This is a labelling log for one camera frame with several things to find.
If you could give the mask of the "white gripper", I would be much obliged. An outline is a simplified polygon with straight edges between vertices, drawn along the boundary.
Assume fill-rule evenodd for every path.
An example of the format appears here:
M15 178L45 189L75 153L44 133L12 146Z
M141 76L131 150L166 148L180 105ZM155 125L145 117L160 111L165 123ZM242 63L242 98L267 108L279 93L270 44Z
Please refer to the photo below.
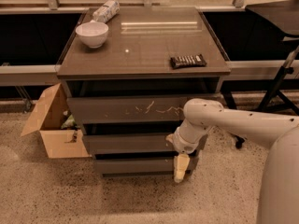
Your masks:
M180 183L185 176L188 168L191 154L195 151L199 144L200 135L191 128L177 127L173 133L170 133L165 140L171 143L174 150L178 154L174 158L174 181Z

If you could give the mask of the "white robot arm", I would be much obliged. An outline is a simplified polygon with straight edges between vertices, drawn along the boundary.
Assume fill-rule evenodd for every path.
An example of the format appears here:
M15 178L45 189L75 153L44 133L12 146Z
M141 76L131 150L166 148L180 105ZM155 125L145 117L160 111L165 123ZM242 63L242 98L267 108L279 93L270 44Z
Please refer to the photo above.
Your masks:
M191 99L184 120L166 140L178 155L174 180L184 179L189 155L212 127L268 147L260 188L256 224L299 224L299 118L226 109L217 101Z

